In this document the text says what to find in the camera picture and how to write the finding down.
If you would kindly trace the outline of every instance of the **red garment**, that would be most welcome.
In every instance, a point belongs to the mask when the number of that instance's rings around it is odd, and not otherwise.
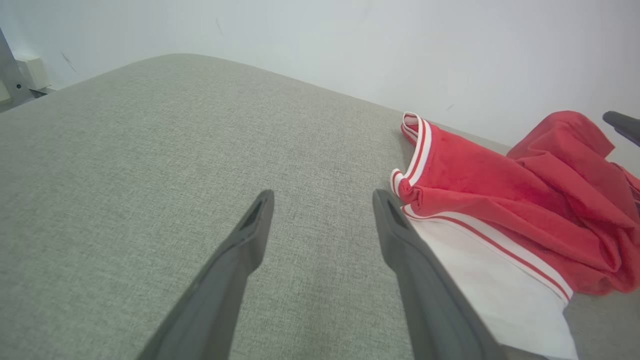
[[[604,159],[614,146],[585,116],[549,115],[506,157],[412,113],[401,129],[417,144],[407,173],[395,170],[391,179],[408,216],[478,218],[575,291],[640,287],[640,181]]]

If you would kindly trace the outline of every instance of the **gray fabric surface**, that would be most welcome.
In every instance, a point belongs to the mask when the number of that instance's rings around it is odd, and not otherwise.
[[[372,191],[409,164],[400,116],[195,55],[141,61],[0,114],[0,357],[135,358],[272,188],[232,359],[410,359],[371,209]],[[566,314],[583,360],[640,352],[638,295],[576,296]]]

